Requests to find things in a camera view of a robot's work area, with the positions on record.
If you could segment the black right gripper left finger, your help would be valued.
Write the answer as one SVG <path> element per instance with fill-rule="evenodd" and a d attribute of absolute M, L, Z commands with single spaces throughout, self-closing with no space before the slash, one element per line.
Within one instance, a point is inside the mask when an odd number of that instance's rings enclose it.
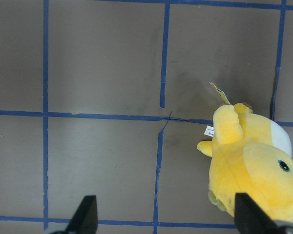
<path fill-rule="evenodd" d="M 98 228 L 97 199 L 95 195 L 86 195 L 68 226 L 65 234 L 95 234 Z"/>

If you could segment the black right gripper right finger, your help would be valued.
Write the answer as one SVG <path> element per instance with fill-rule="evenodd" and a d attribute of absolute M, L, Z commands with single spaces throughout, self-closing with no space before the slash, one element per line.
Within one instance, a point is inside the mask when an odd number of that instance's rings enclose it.
<path fill-rule="evenodd" d="M 235 194 L 234 223 L 240 234 L 277 234 L 278 226 L 247 193 Z"/>

